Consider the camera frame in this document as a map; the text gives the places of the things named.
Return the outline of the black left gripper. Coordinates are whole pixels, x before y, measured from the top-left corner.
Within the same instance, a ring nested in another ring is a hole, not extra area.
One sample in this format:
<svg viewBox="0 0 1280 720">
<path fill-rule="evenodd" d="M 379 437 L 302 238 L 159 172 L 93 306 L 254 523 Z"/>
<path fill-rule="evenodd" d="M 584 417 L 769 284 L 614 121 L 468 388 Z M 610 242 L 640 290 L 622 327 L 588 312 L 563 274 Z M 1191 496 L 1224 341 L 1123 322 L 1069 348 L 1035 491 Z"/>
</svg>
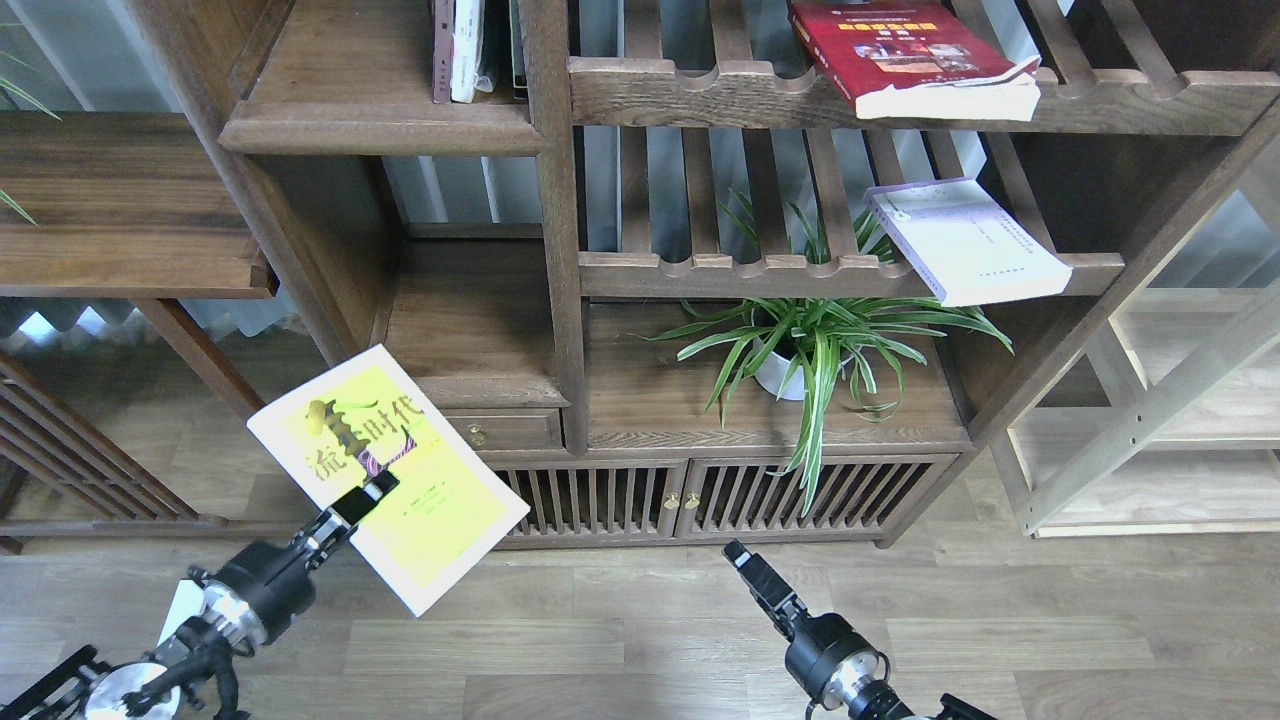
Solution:
<svg viewBox="0 0 1280 720">
<path fill-rule="evenodd" d="M 384 469 L 347 491 L 283 547 L 255 541 L 218 571 L 198 566 L 188 578 L 202 588 L 201 616 L 232 647 L 274 643 L 316 598 L 310 573 L 320 568 L 401 480 Z"/>
</svg>

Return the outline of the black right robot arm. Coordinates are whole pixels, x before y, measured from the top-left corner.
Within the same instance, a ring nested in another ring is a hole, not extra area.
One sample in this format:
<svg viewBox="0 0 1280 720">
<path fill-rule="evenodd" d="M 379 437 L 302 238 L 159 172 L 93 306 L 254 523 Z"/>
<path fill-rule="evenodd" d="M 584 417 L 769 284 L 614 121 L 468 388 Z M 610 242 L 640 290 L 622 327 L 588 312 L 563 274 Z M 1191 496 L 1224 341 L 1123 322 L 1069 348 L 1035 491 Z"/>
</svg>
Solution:
<svg viewBox="0 0 1280 720">
<path fill-rule="evenodd" d="M 737 539 L 723 547 L 753 598 L 788 642 L 783 661 L 810 702 L 850 719 L 919 719 L 888 684 L 890 660 L 836 612 L 813 618 L 794 588 Z"/>
</svg>

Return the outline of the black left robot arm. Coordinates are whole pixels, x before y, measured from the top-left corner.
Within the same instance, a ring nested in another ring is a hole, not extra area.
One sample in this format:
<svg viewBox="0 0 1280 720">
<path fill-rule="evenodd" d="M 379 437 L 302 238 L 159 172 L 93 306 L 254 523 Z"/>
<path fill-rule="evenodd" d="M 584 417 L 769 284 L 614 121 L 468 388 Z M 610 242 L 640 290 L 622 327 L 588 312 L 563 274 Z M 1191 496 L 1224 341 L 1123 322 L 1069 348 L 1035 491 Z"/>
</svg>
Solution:
<svg viewBox="0 0 1280 720">
<path fill-rule="evenodd" d="M 111 665 L 86 644 L 8 705 L 5 719 L 177 719 L 184 705 L 201 710 L 198 689 L 218 684 L 216 719 L 247 719 L 239 707 L 238 657 L 275 643 L 316 598 L 310 578 L 398 486 L 383 470 L 342 495 L 300 528 L 285 546 L 247 544 L 218 571 L 192 566 L 198 610 L 157 647 Z"/>
</svg>

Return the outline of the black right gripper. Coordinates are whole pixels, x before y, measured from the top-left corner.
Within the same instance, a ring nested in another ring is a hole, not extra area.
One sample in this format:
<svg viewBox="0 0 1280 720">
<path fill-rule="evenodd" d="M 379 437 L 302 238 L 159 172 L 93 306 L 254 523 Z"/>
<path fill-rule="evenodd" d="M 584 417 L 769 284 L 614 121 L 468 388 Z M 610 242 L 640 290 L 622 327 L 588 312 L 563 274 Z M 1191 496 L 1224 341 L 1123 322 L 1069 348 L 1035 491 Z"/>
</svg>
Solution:
<svg viewBox="0 0 1280 720">
<path fill-rule="evenodd" d="M 850 714 L 891 711 L 891 688 L 876 676 L 883 655 L 849 621 L 836 612 L 813 618 L 794 588 L 742 542 L 732 539 L 722 552 L 745 573 L 753 597 L 788 642 L 783 664 L 810 698 L 808 712 L 817 705 Z"/>
</svg>

